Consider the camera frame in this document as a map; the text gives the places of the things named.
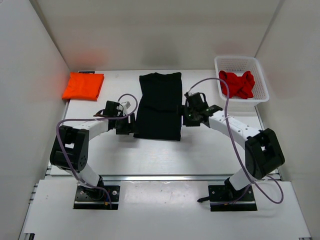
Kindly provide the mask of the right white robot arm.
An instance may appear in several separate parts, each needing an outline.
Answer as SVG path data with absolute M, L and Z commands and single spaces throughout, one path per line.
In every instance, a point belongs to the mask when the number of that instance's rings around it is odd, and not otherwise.
M 202 92 L 186 93 L 185 104 L 179 108 L 186 127 L 205 125 L 229 137 L 245 151 L 245 160 L 241 169 L 225 183 L 224 193 L 230 200 L 238 199 L 243 188 L 263 179 L 266 175 L 285 163 L 281 146 L 276 133 L 251 127 L 236 118 L 227 115 L 217 105 L 209 106 Z

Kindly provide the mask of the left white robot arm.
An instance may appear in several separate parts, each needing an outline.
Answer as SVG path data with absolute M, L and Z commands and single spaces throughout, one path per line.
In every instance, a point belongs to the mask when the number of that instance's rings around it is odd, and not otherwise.
M 105 108 L 98 111 L 94 118 L 82 120 L 76 126 L 58 124 L 51 153 L 50 163 L 73 175 L 80 185 L 87 188 L 87 194 L 93 200 L 100 200 L 105 194 L 102 177 L 88 164 L 89 142 L 93 138 L 110 130 L 117 135 L 129 135 L 135 132 L 135 114 L 128 112 L 128 101 L 107 101 Z

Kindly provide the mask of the black t shirt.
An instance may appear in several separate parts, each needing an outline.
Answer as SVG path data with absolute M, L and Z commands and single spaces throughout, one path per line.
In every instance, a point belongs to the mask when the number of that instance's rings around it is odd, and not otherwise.
M 180 141 L 182 119 L 182 73 L 149 73 L 139 77 L 142 97 L 133 136 L 138 139 Z

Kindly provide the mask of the orange t shirt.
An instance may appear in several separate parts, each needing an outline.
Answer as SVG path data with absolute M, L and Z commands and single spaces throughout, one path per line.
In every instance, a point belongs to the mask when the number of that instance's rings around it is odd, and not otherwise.
M 101 73 L 71 72 L 62 100 L 98 100 L 105 76 Z

